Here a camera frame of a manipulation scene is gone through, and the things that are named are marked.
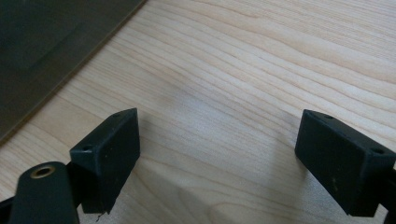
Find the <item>light wood surface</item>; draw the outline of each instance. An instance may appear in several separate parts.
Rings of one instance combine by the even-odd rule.
[[[148,0],[2,144],[0,200],[137,107],[141,158],[98,223],[381,223],[383,207],[345,215],[293,150],[305,108],[396,148],[395,12],[390,0]]]

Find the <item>black mat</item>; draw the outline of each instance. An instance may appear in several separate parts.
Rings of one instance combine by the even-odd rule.
[[[0,0],[0,139],[144,0]]]

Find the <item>wood grain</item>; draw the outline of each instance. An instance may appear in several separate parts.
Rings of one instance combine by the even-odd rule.
[[[303,109],[396,146],[394,1],[149,0],[0,148],[18,176],[138,108],[142,156],[99,223],[381,223],[294,156]],[[95,223],[96,215],[80,216]]]

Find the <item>screw hole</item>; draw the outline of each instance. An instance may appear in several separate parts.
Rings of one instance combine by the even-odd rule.
[[[385,153],[385,151],[383,149],[381,149],[381,148],[374,147],[374,148],[371,148],[371,150],[373,152],[377,153],[377,154],[384,154]]]
[[[82,148],[83,151],[87,151],[90,150],[92,148],[92,145],[87,145],[85,147]]]
[[[55,171],[55,167],[48,165],[48,166],[42,166],[37,169],[35,169],[31,174],[30,177],[33,179],[39,179],[43,178],[46,176],[51,175]]]

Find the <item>clamp jaw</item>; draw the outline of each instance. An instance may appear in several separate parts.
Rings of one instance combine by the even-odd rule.
[[[381,203],[389,210],[386,223],[395,223],[396,153],[311,110],[303,113],[295,153],[348,215],[373,217]]]
[[[137,110],[116,113],[70,150],[71,161],[24,172],[15,197],[0,203],[0,223],[79,223],[84,213],[110,212],[140,156]]]

